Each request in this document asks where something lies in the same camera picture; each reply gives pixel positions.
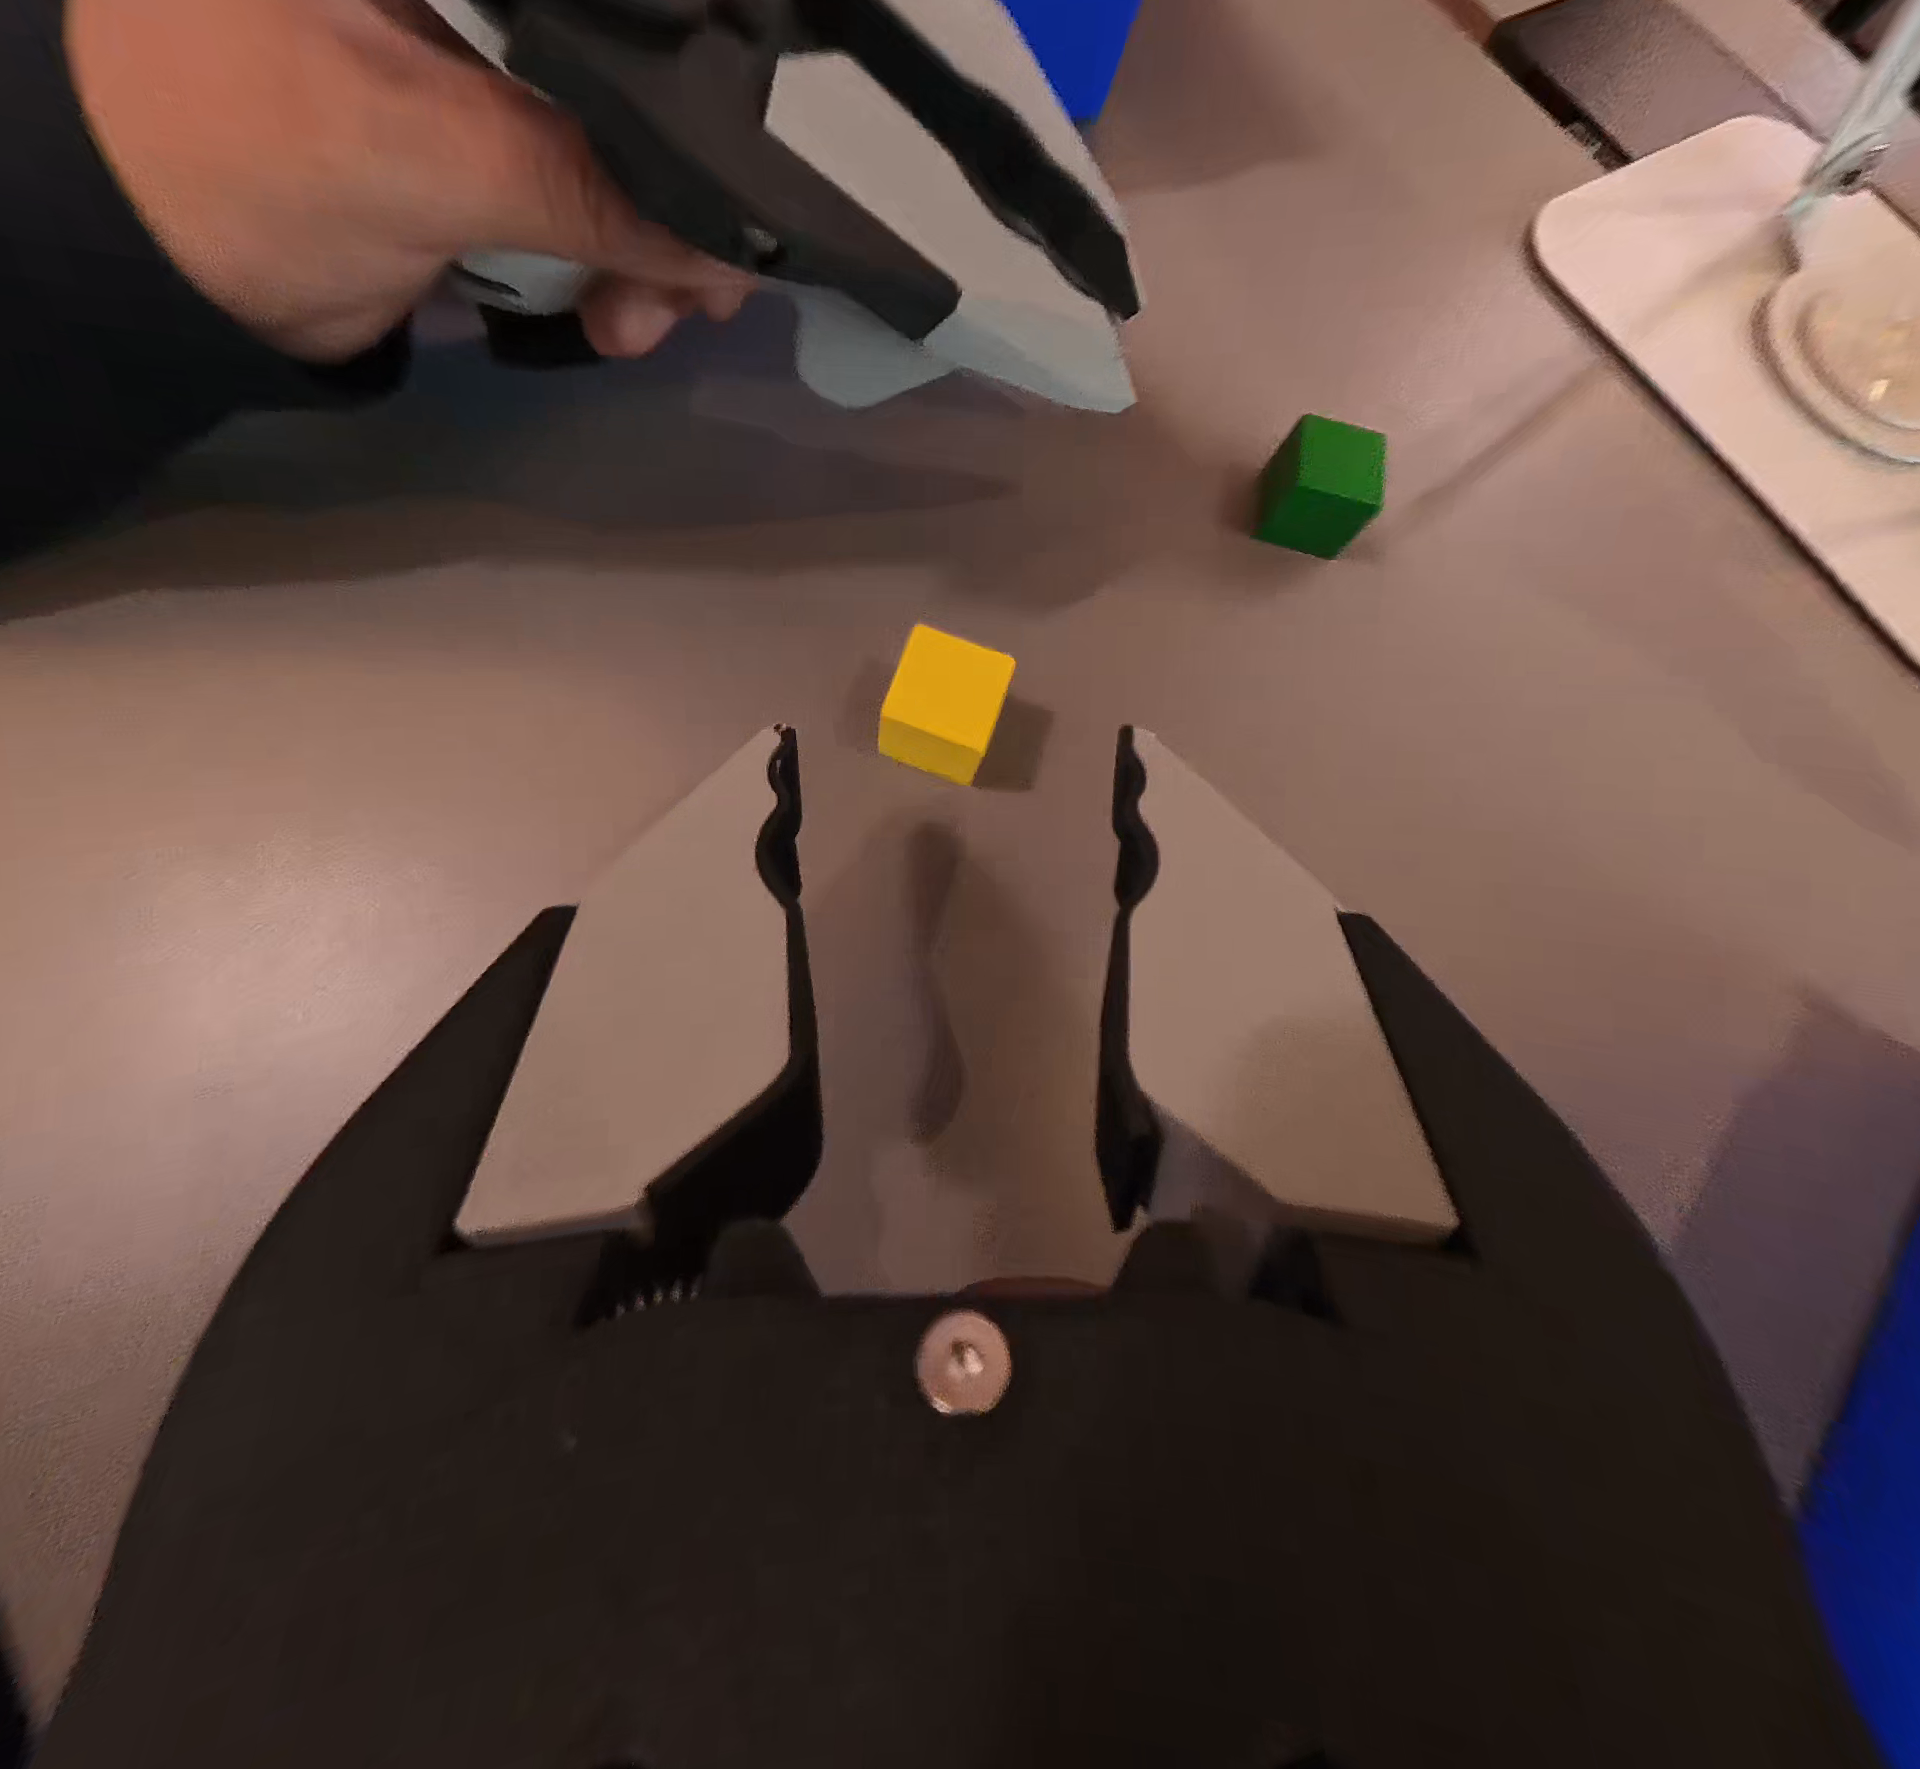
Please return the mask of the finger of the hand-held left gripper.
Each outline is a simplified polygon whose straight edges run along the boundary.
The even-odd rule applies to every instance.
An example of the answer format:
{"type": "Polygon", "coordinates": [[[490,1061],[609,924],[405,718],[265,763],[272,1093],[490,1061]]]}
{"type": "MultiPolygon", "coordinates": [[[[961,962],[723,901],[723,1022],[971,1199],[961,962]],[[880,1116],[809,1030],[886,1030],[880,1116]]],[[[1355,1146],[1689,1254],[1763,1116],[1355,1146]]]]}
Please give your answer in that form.
{"type": "Polygon", "coordinates": [[[933,373],[987,373],[1067,411],[1133,411],[1118,331],[961,185],[953,151],[850,54],[789,54],[766,128],[954,277],[928,335],[850,292],[795,292],[795,361],[817,401],[872,411],[933,373]]]}
{"type": "Polygon", "coordinates": [[[1118,199],[1002,0],[795,0],[795,13],[800,54],[858,64],[1070,292],[1117,322],[1141,317],[1118,199]]]}

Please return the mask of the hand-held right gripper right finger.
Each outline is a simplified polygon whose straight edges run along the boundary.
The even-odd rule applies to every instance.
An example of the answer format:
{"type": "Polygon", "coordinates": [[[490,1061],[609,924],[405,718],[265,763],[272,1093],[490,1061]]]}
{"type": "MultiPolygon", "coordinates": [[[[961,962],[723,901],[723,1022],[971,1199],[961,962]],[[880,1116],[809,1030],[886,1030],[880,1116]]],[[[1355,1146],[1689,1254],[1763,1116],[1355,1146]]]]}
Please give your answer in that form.
{"type": "Polygon", "coordinates": [[[1430,1126],[1345,910],[1158,734],[1117,740],[1117,935],[1095,1168],[1117,1232],[1164,1214],[1169,1154],[1282,1220],[1454,1235],[1430,1126]]]}

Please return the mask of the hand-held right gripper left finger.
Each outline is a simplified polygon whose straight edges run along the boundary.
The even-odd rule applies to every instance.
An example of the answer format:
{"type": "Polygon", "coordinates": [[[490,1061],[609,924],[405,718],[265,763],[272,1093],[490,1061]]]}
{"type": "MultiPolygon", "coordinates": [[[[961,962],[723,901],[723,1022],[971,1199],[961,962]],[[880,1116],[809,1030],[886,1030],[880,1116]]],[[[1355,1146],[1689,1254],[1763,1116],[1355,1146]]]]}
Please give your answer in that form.
{"type": "Polygon", "coordinates": [[[455,1235],[714,1248],[817,1168],[800,740],[766,726],[574,910],[455,1235]]]}

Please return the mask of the yellow wooden cube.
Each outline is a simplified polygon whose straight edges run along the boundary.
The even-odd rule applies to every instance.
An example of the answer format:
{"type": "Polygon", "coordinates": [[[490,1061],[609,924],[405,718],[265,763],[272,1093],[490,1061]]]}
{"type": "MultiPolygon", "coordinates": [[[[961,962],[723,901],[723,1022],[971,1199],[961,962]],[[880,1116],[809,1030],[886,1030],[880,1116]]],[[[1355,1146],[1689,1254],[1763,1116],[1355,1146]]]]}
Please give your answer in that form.
{"type": "Polygon", "coordinates": [[[1020,654],[914,623],[880,696],[872,751],[979,788],[1020,654]]]}

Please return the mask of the person's left forearm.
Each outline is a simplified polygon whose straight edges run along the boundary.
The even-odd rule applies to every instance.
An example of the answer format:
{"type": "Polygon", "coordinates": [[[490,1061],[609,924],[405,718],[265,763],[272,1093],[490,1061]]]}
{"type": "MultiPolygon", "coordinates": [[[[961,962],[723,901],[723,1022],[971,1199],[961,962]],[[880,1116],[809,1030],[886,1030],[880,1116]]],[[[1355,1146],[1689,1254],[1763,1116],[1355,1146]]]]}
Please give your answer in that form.
{"type": "Polygon", "coordinates": [[[295,361],[215,304],[108,176],[59,47],[71,0],[0,0],[0,553],[18,561],[245,411],[355,411],[412,322],[295,361]]]}

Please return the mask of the person's left hand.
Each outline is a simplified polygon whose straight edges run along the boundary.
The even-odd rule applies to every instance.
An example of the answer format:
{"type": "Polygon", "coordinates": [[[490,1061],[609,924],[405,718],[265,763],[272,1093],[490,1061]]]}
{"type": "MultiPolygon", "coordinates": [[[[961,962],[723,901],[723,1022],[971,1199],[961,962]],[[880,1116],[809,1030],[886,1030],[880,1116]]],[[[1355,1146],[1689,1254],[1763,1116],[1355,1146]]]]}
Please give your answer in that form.
{"type": "Polygon", "coordinates": [[[588,268],[596,352],[749,303],[416,0],[59,0],[59,54],[163,260],[295,361],[374,349],[468,252],[588,268]]]}

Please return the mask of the green wooden cube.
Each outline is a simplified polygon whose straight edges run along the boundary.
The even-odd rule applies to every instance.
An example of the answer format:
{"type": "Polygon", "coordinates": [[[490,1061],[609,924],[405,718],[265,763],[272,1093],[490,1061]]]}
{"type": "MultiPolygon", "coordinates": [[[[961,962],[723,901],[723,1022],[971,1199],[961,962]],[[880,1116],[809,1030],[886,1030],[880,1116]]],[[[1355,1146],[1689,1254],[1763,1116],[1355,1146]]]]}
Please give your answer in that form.
{"type": "Polygon", "coordinates": [[[1253,542],[1342,561],[1386,501],[1386,438],[1345,416],[1307,411],[1256,474],[1253,542]]]}

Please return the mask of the black smartphone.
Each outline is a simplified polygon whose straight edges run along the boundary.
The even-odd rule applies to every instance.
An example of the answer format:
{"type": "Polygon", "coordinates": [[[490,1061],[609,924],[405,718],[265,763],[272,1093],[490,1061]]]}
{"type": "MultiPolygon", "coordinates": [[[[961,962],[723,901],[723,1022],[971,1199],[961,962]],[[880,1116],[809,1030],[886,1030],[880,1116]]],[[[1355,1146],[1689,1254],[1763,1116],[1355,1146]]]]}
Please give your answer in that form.
{"type": "Polygon", "coordinates": [[[1602,171],[1626,171],[1733,116],[1806,128],[1806,116],[1671,0],[1547,0],[1499,22],[1482,54],[1602,171]]]}

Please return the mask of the white metal board stand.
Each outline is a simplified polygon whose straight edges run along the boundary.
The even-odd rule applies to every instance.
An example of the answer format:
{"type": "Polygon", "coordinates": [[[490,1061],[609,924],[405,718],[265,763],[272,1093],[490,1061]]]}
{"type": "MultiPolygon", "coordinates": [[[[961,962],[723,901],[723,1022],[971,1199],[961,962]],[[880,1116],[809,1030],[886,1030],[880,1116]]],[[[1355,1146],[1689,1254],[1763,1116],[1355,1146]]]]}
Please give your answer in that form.
{"type": "Polygon", "coordinates": [[[1733,116],[1532,217],[1569,317],[1920,665],[1920,228],[1872,191],[1920,78],[1898,0],[1839,128],[1733,116]]]}

